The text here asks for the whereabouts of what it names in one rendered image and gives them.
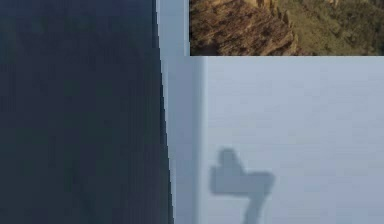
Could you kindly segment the dark blue-grey room door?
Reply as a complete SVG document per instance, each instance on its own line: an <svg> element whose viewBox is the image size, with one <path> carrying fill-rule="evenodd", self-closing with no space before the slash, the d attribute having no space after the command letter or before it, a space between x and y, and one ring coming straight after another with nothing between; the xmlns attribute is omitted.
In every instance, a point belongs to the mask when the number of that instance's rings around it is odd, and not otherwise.
<svg viewBox="0 0 384 224"><path fill-rule="evenodd" d="M156 0L0 0L0 224L174 224Z"/></svg>

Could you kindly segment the window with rocky landscape view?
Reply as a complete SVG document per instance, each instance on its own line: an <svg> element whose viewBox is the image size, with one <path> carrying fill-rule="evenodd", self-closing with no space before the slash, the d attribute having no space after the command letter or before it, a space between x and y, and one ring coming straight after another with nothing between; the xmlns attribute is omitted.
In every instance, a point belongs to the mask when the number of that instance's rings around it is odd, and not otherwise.
<svg viewBox="0 0 384 224"><path fill-rule="evenodd" d="M384 0L188 0L192 56L384 56Z"/></svg>

